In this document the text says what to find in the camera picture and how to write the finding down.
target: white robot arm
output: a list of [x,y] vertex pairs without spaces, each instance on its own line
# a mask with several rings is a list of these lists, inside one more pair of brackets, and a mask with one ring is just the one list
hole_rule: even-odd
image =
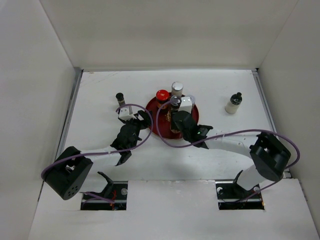
[[[181,105],[185,103],[183,108],[180,107],[172,117],[172,124],[176,125],[186,141],[195,143],[222,134],[212,126],[197,125],[192,118],[190,104],[186,107],[188,102],[188,98],[183,97],[181,103]],[[266,132],[257,135],[254,145],[249,145],[244,135],[233,135],[209,139],[194,146],[226,150],[252,159],[254,165],[239,172],[233,181],[246,191],[265,180],[273,182],[281,180],[291,157],[289,150],[274,135]]]

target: small bottle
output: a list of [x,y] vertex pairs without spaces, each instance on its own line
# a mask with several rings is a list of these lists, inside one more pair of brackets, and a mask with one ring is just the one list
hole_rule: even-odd
[[[155,99],[157,102],[157,107],[160,108],[163,104],[169,100],[169,92],[167,90],[161,89],[156,92]],[[168,105],[164,106],[161,111],[168,109]]]
[[171,86],[171,96],[182,96],[184,85],[181,82],[175,81]]
[[180,133],[177,125],[173,121],[173,116],[178,112],[180,104],[181,104],[181,97],[180,96],[172,96],[170,99],[171,106],[170,106],[170,119],[171,119],[171,124],[170,124],[170,130],[174,134]]
[[[124,97],[124,94],[122,92],[118,92],[115,95],[115,98],[118,101],[118,104],[119,104],[120,107],[126,104],[125,97]],[[132,107],[129,106],[128,108],[129,108],[129,113],[132,114]]]
[[228,103],[224,107],[225,111],[228,114],[235,114],[236,113],[236,111],[238,110],[238,108],[242,102],[241,95],[242,95],[241,92],[237,92],[236,94],[233,94],[230,97],[230,101],[228,101]]

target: white bottle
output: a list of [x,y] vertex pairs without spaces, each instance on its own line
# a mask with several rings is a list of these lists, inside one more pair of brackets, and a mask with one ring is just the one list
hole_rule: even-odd
[[233,94],[230,97],[230,100],[228,101],[228,103],[224,107],[225,111],[228,114],[235,114],[236,113],[236,111],[238,110],[238,108],[242,102],[241,95],[242,95],[241,92],[237,92],[236,94]]

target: screw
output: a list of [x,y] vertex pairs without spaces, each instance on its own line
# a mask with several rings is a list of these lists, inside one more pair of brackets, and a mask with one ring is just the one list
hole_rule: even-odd
[[222,192],[221,192],[222,190],[223,190],[223,188],[220,187],[220,186],[216,188],[216,192],[217,192],[218,194],[222,194]]
[[255,186],[255,187],[253,188],[253,191],[255,191],[255,192],[258,192],[258,191],[260,191],[260,187],[258,187],[258,186]]
[[122,189],[121,189],[121,194],[122,194],[122,195],[127,195],[127,194],[128,194],[128,189],[122,188]]

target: white cardboard wall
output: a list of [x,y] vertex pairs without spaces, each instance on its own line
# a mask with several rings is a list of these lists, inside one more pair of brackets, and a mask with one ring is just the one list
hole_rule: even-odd
[[40,0],[74,66],[257,68],[297,0]]
[[294,140],[301,161],[293,169],[320,231],[320,1],[299,0],[259,74],[277,130]]
[[38,0],[0,0],[0,239],[25,240],[75,71]]

